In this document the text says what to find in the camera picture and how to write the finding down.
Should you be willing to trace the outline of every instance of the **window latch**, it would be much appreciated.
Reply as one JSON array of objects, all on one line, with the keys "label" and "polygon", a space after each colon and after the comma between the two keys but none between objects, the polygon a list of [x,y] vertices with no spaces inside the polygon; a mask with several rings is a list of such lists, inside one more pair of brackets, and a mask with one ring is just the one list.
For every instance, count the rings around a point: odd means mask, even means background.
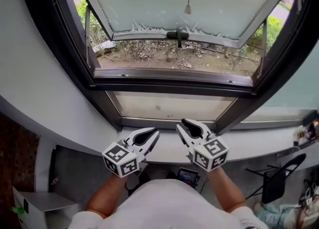
[{"label": "window latch", "polygon": [[168,39],[177,39],[177,46],[181,48],[181,40],[187,40],[189,34],[187,32],[182,32],[179,28],[176,31],[167,32],[166,37]]}]

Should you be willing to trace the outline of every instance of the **black chair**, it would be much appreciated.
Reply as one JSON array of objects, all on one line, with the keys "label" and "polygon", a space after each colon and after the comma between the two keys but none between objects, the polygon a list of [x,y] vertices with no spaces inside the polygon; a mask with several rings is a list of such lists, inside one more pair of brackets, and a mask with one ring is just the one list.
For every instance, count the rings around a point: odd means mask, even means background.
[{"label": "black chair", "polygon": [[[248,196],[246,200],[252,196],[262,194],[261,202],[263,204],[267,204],[282,197],[285,193],[286,179],[298,168],[299,165],[301,165],[305,158],[306,154],[298,155],[292,160],[290,160],[288,163],[286,163],[283,167],[267,165],[269,168],[259,171],[246,169],[246,171],[264,177],[263,185],[250,196]],[[287,169],[288,167],[294,165],[295,168]]]}]

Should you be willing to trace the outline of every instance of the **metal frame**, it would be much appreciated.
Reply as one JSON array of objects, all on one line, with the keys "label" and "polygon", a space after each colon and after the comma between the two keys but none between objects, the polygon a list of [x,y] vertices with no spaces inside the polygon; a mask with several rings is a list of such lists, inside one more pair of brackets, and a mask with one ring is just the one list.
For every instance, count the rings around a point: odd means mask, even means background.
[{"label": "metal frame", "polygon": [[[107,17],[105,16],[98,0],[86,0],[91,10],[94,12],[97,20],[101,24],[104,29],[106,35],[110,40],[130,40],[130,39],[167,39],[166,33],[162,33],[160,31],[147,31],[145,33],[140,32],[114,32],[109,25]],[[257,12],[256,16],[252,19],[250,24],[244,30],[242,35],[238,40],[231,40],[226,37],[217,37],[213,35],[204,35],[198,33],[189,33],[189,41],[196,42],[205,42],[205,43],[213,43],[220,44],[233,48],[241,48],[247,40],[254,34],[254,32],[258,29],[261,23],[267,18],[267,16],[271,13],[274,7],[280,0],[267,0],[262,7]]]},{"label": "metal frame", "polygon": [[319,27],[312,24],[317,21],[318,0],[303,0],[300,11],[297,3],[294,4],[280,35],[264,58],[263,65],[259,66],[252,78],[164,69],[95,68],[93,71],[86,63],[86,48],[91,51],[91,66],[97,66],[98,62],[95,55],[92,55],[92,47],[85,42],[85,31],[73,0],[25,1],[39,32],[65,72],[117,130],[121,130],[123,126],[150,125],[175,129],[176,121],[122,117],[116,97],[110,91],[236,97],[235,102],[216,122],[205,122],[217,134],[231,129],[300,125],[311,118],[241,123],[288,81],[311,52],[319,37]]}]

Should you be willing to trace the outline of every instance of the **white box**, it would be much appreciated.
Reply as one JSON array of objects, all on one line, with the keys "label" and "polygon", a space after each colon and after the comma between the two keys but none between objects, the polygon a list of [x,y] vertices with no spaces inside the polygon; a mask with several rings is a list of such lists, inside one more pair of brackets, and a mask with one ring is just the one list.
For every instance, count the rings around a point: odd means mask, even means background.
[{"label": "white box", "polygon": [[226,163],[229,148],[221,137],[204,140],[194,148],[193,163],[211,171]]},{"label": "white box", "polygon": [[102,152],[106,167],[120,178],[139,170],[138,156],[132,151],[113,142]]}]

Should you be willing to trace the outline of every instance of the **window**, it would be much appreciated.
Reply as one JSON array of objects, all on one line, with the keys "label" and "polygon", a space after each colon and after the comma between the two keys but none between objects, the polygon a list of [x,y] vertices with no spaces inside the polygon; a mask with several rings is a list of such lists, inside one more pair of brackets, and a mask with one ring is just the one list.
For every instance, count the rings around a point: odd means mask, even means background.
[{"label": "window", "polygon": [[66,73],[118,130],[174,129],[190,117],[223,134],[298,125],[313,112],[266,101],[317,42],[318,0],[25,1]]}]

